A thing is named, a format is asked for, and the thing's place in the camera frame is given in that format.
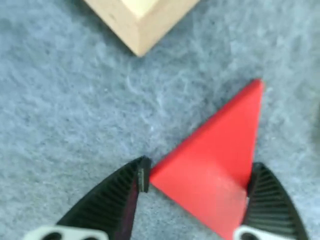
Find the ribbed rubber pad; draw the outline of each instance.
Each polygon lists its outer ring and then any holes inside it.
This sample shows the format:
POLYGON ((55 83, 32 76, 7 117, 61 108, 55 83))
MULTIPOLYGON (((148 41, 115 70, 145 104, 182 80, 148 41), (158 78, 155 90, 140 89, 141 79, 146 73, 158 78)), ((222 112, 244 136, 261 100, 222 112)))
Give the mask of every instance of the ribbed rubber pad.
POLYGON ((294 240, 307 240, 302 221, 285 189, 263 164, 255 163, 244 225, 294 240))
POLYGON ((58 225, 101 230, 110 240, 131 237, 139 192, 149 188, 151 160, 140 157, 103 180, 58 225))

